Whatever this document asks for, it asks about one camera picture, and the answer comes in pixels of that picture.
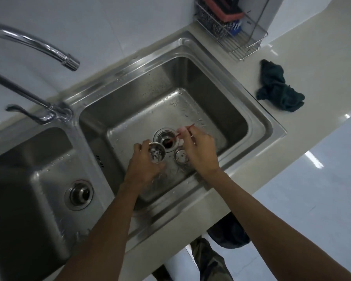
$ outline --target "person's left hand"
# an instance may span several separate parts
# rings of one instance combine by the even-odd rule
[[[155,164],[151,161],[148,151],[150,140],[143,141],[142,145],[134,145],[134,154],[129,162],[124,184],[140,192],[141,188],[150,184],[154,177],[165,167],[165,163]]]

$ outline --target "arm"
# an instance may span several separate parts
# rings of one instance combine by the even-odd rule
[[[180,128],[196,171],[221,195],[279,281],[345,280],[351,273],[239,187],[219,167],[214,139],[198,129]]]
[[[136,199],[164,164],[151,162],[150,140],[134,145],[123,184],[117,196],[93,227],[82,251],[66,263],[56,281],[118,280]]]

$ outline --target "hand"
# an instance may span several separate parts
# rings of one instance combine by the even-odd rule
[[[214,138],[195,126],[191,126],[189,130],[190,132],[186,127],[181,127],[177,132],[181,133],[180,138],[184,141],[183,146],[191,164],[206,179],[209,175],[221,170]]]
[[[141,188],[150,184],[154,177],[165,167],[165,163],[155,164],[151,161],[148,151],[150,140],[143,141],[142,145],[134,145],[134,154],[129,162],[124,184],[134,187],[140,192]]]

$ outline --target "sink rim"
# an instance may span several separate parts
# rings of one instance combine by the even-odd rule
[[[78,89],[74,89],[73,94],[64,99],[64,102],[74,112],[72,121],[53,121],[47,125],[40,126],[36,125],[30,119],[24,118],[1,130],[0,155],[48,128],[61,128],[66,133],[73,148],[79,153],[79,158],[84,165],[86,175],[90,178],[89,181],[94,187],[94,199],[98,199],[105,210],[113,200],[114,194],[79,126],[80,115],[87,106],[114,92],[129,82],[129,79],[134,80],[146,73],[141,71],[142,67],[149,71],[164,63],[159,63],[159,60],[167,57],[167,61],[173,59],[169,58],[170,51],[173,51],[173,58],[179,57],[182,54],[183,56],[188,56],[188,58],[191,57],[191,61],[212,80],[221,92],[221,89],[226,90],[226,94],[224,93],[224,95],[227,96],[230,102],[233,101],[239,106],[238,111],[247,121],[248,132],[246,136],[219,156],[220,163],[226,166],[225,172],[227,174],[231,176],[240,165],[259,155],[286,135],[285,129],[253,98],[238,80],[190,32],[186,31],[153,45],[150,52],[146,50],[138,52],[137,57],[125,61],[116,68],[107,71],[104,75],[89,81]],[[222,85],[221,81],[223,79],[228,82],[229,87],[232,87],[232,91],[228,91]],[[243,147],[247,145],[247,142],[252,136],[260,136],[261,131],[259,130],[258,132],[257,128],[254,127],[259,125],[261,126],[260,130],[262,128],[265,130],[269,129],[270,134],[267,134],[265,140],[259,142],[247,154],[243,154],[239,160],[233,161],[234,157],[236,158],[241,154]],[[155,231],[158,231],[164,224],[202,199],[210,190],[204,182],[199,181],[198,175],[194,175],[191,181],[189,179],[189,182],[192,184],[192,191],[184,191],[185,187],[190,188],[187,182],[186,185],[182,184],[181,187],[177,185],[156,200],[156,203],[151,205],[150,209],[134,213],[125,252],[138,245]],[[175,196],[178,196],[178,199],[170,199]],[[151,212],[151,216],[146,217],[149,211]]]

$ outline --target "red stick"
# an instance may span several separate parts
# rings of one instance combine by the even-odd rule
[[[192,126],[194,126],[194,125],[195,125],[195,123],[193,123],[192,125],[186,126],[186,129],[187,129],[188,131],[190,131],[190,127],[192,127]],[[180,135],[181,135],[181,133],[178,133],[175,137],[173,137],[172,139],[170,139],[168,143],[173,142],[173,141],[174,141],[177,137],[179,137]]]

